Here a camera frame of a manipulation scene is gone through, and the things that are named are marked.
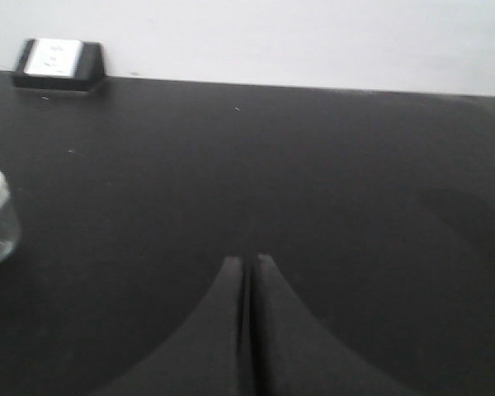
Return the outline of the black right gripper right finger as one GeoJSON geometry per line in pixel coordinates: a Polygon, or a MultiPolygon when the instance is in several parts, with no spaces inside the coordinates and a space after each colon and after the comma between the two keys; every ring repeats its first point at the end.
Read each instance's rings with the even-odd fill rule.
{"type": "Polygon", "coordinates": [[[250,292],[252,363],[261,395],[411,395],[334,337],[260,254],[250,292]]]}

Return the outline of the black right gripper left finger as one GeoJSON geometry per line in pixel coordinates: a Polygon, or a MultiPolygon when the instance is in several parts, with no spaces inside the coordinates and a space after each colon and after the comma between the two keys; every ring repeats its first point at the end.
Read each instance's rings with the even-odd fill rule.
{"type": "Polygon", "coordinates": [[[245,270],[226,257],[189,317],[143,361],[96,395],[239,395],[245,270]]]}

